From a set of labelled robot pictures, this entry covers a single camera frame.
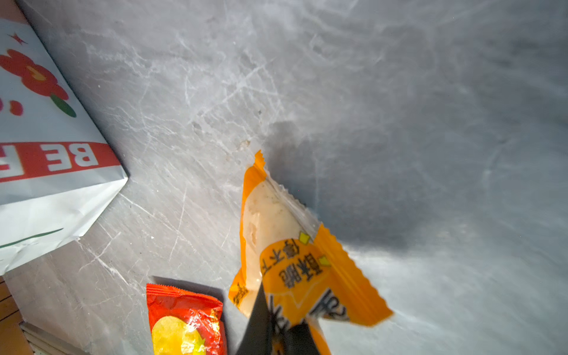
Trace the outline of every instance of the gray marble surface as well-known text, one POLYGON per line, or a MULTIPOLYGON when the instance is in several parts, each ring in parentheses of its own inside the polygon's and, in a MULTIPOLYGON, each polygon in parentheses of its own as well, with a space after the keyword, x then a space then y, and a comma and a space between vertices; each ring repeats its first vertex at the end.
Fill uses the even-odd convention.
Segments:
MULTIPOLYGON (((396 312, 335 354, 568 349, 568 2, 22 0, 131 179, 6 278, 93 355, 152 353, 154 276, 227 293, 246 167, 313 208, 396 312)), ((225 305, 229 347, 246 324, 225 305)))

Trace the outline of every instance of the snack wrapper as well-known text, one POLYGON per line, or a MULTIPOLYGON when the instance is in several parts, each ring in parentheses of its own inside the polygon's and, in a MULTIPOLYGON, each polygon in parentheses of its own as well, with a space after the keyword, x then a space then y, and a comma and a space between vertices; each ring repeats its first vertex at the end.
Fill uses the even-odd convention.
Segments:
POLYGON ((223 304, 172 286, 146 285, 155 355, 225 355, 223 304))
MULTIPOLYGON (((319 352, 330 354, 319 318, 372 326, 393 312, 341 244, 264 169, 261 152, 245 173, 241 269, 229 298, 250 316, 261 284, 276 335, 307 323, 319 352)), ((273 353, 282 351, 273 340, 273 353)))

